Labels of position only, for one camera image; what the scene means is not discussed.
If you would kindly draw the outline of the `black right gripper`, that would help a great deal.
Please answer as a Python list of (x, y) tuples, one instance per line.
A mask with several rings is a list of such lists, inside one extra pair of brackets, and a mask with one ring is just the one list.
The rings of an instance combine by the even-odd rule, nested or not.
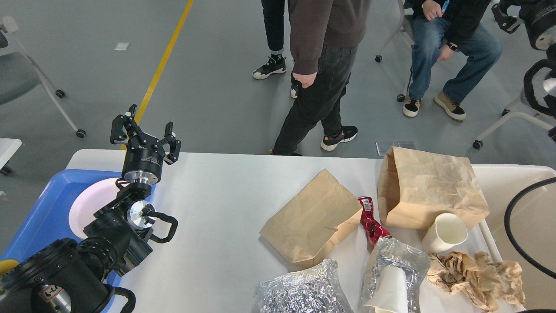
[(506, 33), (516, 32), (522, 20), (532, 48), (546, 51), (555, 43), (556, 3), (554, 0), (535, 0), (523, 4), (520, 17), (508, 14), (510, 6), (517, 6), (516, 0), (498, 0), (492, 6), (492, 13), (499, 28)]

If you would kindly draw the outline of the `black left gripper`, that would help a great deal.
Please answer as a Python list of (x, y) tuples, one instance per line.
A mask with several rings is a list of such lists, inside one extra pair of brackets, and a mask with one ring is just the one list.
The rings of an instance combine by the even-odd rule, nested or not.
[[(135, 121), (137, 105), (133, 104), (124, 114), (117, 115), (113, 119), (109, 142), (126, 146), (126, 155), (122, 169), (122, 177), (131, 182), (138, 177), (144, 177), (147, 184), (157, 184), (162, 177), (163, 161), (172, 165), (178, 161), (182, 142), (175, 138), (173, 122), (165, 125), (164, 137), (146, 135), (141, 131)], [(166, 153), (163, 146), (169, 145)]]

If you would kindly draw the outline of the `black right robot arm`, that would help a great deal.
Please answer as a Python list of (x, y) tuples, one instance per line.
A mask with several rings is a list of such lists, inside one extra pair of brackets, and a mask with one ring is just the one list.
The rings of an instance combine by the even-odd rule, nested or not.
[[(520, 7), (518, 17), (508, 14), (508, 8), (510, 6)], [(549, 79), (555, 79), (555, 1), (499, 0), (499, 2), (492, 7), (492, 12), (499, 28), (504, 30), (506, 33), (513, 33), (517, 30), (520, 24), (524, 24), (526, 26), (526, 33), (530, 40), (531, 48), (546, 52), (546, 57), (544, 59), (537, 61), (530, 67), (530, 69), (528, 69), (528, 71), (526, 71), (523, 77), (522, 96), (516, 98), (514, 103), (528, 105), (539, 114), (555, 118), (555, 96), (550, 94), (550, 89), (555, 87), (548, 87), (548, 90), (545, 91), (546, 95), (538, 98), (535, 95), (533, 84), (534, 76), (542, 69), (551, 70), (549, 75), (545, 77), (545, 83), (548, 83)], [(542, 120), (524, 114), (523, 112), (510, 112), (509, 109), (504, 109), (502, 117), (492, 125), (490, 130), (495, 130), (504, 122), (508, 121), (508, 119), (518, 116), (521, 116), (523, 119), (530, 120), (531, 122), (535, 122), (538, 125), (542, 125), (542, 127), (548, 130), (548, 136), (555, 142), (555, 126), (551, 126), (549, 123), (544, 123)], [(555, 184), (555, 177), (534, 183), (520, 191), (510, 201), (506, 208), (506, 212), (504, 214), (504, 228), (506, 230), (506, 235), (515, 250), (536, 269), (550, 276), (552, 279), (555, 279), (555, 272), (550, 271), (548, 268), (538, 263), (519, 246), (510, 228), (510, 218), (512, 216), (513, 208), (517, 202), (529, 192), (550, 184)]]

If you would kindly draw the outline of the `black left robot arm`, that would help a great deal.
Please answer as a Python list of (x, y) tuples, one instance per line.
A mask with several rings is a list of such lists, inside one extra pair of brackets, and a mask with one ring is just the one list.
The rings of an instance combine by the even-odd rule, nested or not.
[(84, 240), (56, 240), (1, 277), (3, 313), (100, 313), (115, 295), (127, 299), (123, 313), (134, 310), (135, 294), (105, 279), (138, 266), (152, 252), (149, 240), (173, 239), (177, 219), (157, 212), (146, 198), (161, 180), (163, 164), (177, 162), (181, 148), (173, 123), (157, 139), (137, 125), (136, 110), (131, 105), (112, 123), (111, 143), (126, 147), (115, 199), (94, 213)]

